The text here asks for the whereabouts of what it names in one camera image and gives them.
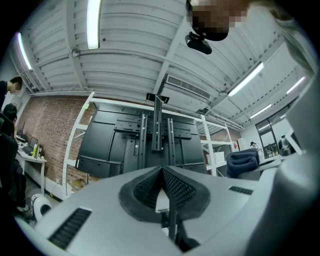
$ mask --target laptop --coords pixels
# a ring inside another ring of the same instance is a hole
[[[31,137],[29,146],[23,147],[22,151],[25,152],[26,154],[29,154],[30,152],[34,151],[35,144],[37,143],[38,143],[38,140],[34,137]]]

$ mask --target fluorescent light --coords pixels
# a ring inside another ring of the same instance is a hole
[[[18,43],[19,43],[19,47],[20,47],[20,50],[21,50],[21,53],[22,53],[22,56],[23,56],[23,59],[24,59],[26,66],[28,67],[29,70],[32,70],[32,67],[31,67],[30,62],[27,57],[27,54],[25,52],[24,44],[22,43],[22,37],[21,37],[20,32],[18,32]]]
[[[268,108],[271,108],[272,104],[269,104],[265,108],[261,109],[259,112],[255,113],[254,115],[250,116],[250,118],[255,118],[257,115],[261,114],[263,111],[266,111]]]
[[[306,79],[306,77],[304,76],[304,77],[302,77],[298,82],[296,82],[296,84],[294,85],[294,86],[292,86],[287,92],[286,92],[286,94],[289,94],[289,93],[291,93],[291,91],[294,89],[294,88],[296,88],[298,85],[300,85],[301,84],[301,82],[303,81],[303,80],[305,80]]]
[[[270,126],[270,124],[267,124],[266,126],[260,128],[259,131],[263,130],[264,128],[266,128],[266,127],[268,127],[268,126]]]
[[[232,97],[239,92],[243,87],[247,85],[259,72],[264,68],[264,64],[261,62],[249,75],[245,77],[232,91],[228,93],[229,97]]]
[[[97,49],[99,42],[99,21],[100,21],[101,0],[88,0],[86,11],[86,39],[88,49]]]

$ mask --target white shelving rack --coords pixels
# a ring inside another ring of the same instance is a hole
[[[118,100],[110,100],[110,99],[103,99],[103,98],[94,98],[95,92],[93,91],[89,97],[86,99],[85,103],[83,104],[83,107],[81,108],[75,122],[73,125],[73,128],[71,130],[70,133],[70,137],[66,146],[66,150],[65,150],[65,155],[64,155],[64,161],[63,161],[63,173],[62,173],[62,194],[63,194],[63,200],[67,199],[68,197],[70,197],[72,195],[72,193],[68,194],[67,191],[67,171],[68,171],[68,166],[72,166],[72,167],[76,167],[77,165],[77,161],[76,160],[71,160],[69,159],[70,156],[70,150],[71,150],[71,146],[72,143],[74,141],[74,139],[78,138],[79,136],[83,135],[87,128],[88,125],[84,125],[84,124],[80,124],[82,117],[84,116],[85,111],[88,109],[90,103],[103,103],[103,104],[110,104],[110,105],[115,105],[115,106],[122,106],[122,107],[130,107],[130,108],[137,108],[137,109],[143,109],[143,110],[149,110],[149,111],[153,111],[154,107],[153,106],[147,106],[147,105],[140,105],[140,104],[135,104],[135,103],[129,103],[129,102],[123,102],[123,101],[118,101]],[[175,116],[180,116],[180,117],[185,117],[185,118],[189,118],[189,119],[194,119],[196,122],[201,122],[204,125],[204,129],[205,129],[205,137],[206,140],[201,140],[202,144],[208,144],[209,145],[209,155],[210,155],[210,160],[211,160],[211,165],[207,166],[207,170],[212,170],[212,175],[216,176],[217,172],[216,172],[216,168],[225,165],[226,162],[222,162],[222,163],[218,163],[218,164],[214,164],[215,163],[215,156],[214,156],[214,151],[213,151],[213,147],[212,145],[231,145],[231,138],[230,138],[230,134],[229,134],[229,130],[226,124],[220,125],[220,124],[216,124],[213,122],[209,122],[206,121],[206,118],[204,115],[201,115],[201,118],[197,118],[197,117],[193,117],[193,116],[189,116],[186,114],[181,114],[178,112],[173,112],[173,111],[169,111],[169,110],[162,110],[162,113],[166,113],[166,114],[170,114],[170,115],[175,115]],[[211,136],[209,133],[209,129],[208,129],[208,125],[210,126],[216,126],[219,127],[221,129],[226,129],[228,136],[230,138],[230,142],[225,142],[225,141],[212,141],[211,140]],[[75,132],[76,130],[82,130],[84,131],[83,133],[81,133],[80,135],[75,137]]]

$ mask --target ceiling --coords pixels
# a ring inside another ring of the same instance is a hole
[[[32,70],[15,40],[10,56],[32,94],[95,90],[108,98],[143,103],[147,93],[160,89],[170,97],[168,106],[188,113],[207,107],[209,118],[241,130],[252,123],[251,115],[272,104],[256,123],[294,100],[304,87],[286,94],[304,74],[266,10],[251,9],[225,40],[209,41],[212,54],[205,55],[185,43],[192,31],[185,0],[102,0],[100,47],[95,50],[87,46],[87,5],[88,0],[48,0],[21,28]],[[72,55],[74,47],[80,56]],[[259,62],[264,64],[260,74],[228,97]],[[166,75],[205,91],[210,99],[163,84]]]

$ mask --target desk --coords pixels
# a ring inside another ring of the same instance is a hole
[[[18,160],[19,164],[21,165],[23,169],[23,175],[25,175],[25,170],[26,170],[26,162],[33,162],[33,163],[38,163],[41,164],[41,193],[44,195],[45,194],[45,163],[47,160],[41,159],[41,158],[34,158],[31,155],[27,155],[25,152],[21,150],[19,147],[18,152],[15,156],[15,159]]]

